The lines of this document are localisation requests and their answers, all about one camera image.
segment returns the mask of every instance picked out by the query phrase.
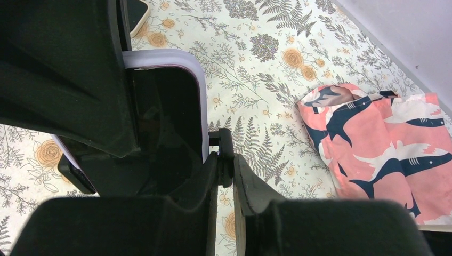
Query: phone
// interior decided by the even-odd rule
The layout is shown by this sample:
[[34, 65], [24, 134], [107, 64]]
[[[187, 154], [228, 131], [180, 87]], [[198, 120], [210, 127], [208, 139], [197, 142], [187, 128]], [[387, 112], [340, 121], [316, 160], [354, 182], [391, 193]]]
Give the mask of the phone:
[[130, 37], [134, 37], [141, 26], [148, 20], [151, 6], [142, 0], [127, 0], [128, 24]]

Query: table surface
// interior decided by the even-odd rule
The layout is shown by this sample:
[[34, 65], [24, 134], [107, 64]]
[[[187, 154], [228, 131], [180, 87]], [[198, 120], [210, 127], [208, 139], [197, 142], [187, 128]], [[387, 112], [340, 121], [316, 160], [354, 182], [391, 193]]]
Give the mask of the table surface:
[[[235, 150], [287, 198], [334, 198], [296, 101], [319, 85], [422, 92], [328, 0], [154, 0], [134, 50], [175, 48], [206, 73], [209, 130], [231, 129]], [[448, 127], [452, 123], [446, 117]], [[83, 196], [61, 176], [49, 134], [0, 125], [0, 250], [39, 203]], [[231, 188], [219, 188], [216, 254], [235, 254]]]

